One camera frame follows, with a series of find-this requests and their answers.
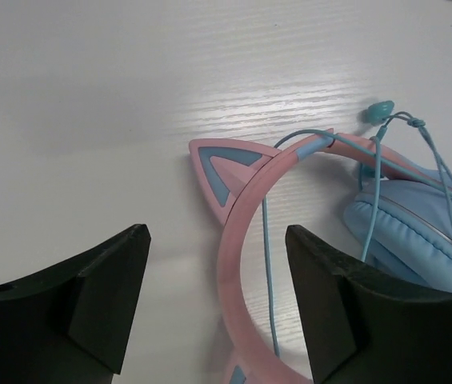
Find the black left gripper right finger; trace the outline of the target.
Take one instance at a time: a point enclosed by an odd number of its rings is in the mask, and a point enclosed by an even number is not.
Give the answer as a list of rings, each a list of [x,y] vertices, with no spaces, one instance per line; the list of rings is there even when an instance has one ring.
[[[317,383],[452,383],[452,294],[394,278],[300,225],[286,252]]]

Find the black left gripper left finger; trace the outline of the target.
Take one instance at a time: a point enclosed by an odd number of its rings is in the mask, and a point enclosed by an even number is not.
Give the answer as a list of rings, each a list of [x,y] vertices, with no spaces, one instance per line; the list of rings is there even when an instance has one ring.
[[[0,285],[0,383],[109,383],[122,370],[150,248],[133,225]]]

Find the pink blue cat-ear headphones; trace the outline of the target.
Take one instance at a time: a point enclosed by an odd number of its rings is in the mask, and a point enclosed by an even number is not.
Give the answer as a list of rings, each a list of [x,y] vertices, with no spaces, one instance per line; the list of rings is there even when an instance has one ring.
[[[233,139],[196,139],[190,155],[208,203],[222,224],[218,296],[234,350],[228,383],[317,383],[285,364],[256,331],[242,293],[241,253],[258,206],[288,170],[317,152],[376,169],[348,205],[344,220],[367,241],[364,262],[394,278],[452,294],[452,174],[428,170],[376,139],[307,130],[292,146]]]

